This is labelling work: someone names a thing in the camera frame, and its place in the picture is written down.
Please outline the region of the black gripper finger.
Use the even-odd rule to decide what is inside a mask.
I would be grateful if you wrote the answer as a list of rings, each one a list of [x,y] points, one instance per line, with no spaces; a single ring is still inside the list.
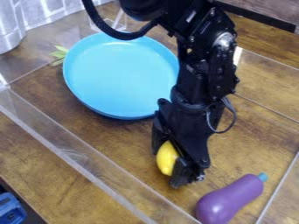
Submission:
[[[165,131],[163,126],[159,121],[154,121],[153,126],[153,153],[157,155],[158,151],[169,140],[169,133]]]
[[[193,162],[179,157],[175,160],[170,185],[178,189],[182,186],[191,184],[193,182],[203,181],[206,179],[206,173],[202,168]]]

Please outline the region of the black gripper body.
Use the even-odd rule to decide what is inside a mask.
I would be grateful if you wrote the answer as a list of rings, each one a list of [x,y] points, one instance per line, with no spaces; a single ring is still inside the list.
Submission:
[[[178,158],[193,161],[203,171],[211,166],[210,137],[221,133],[218,126],[226,108],[223,100],[206,97],[191,101],[178,87],[173,88],[171,100],[158,101],[154,121],[159,121],[169,133],[169,140],[179,153]]]

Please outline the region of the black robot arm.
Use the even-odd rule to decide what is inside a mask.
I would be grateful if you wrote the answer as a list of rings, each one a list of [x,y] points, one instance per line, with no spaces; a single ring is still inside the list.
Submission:
[[[211,166],[209,138],[225,110],[233,110],[227,95],[239,78],[234,53],[235,24],[214,0],[119,0],[130,17],[155,21],[177,37],[179,75],[171,98],[158,101],[153,127],[153,152],[169,143],[174,161],[174,188],[205,180]]]

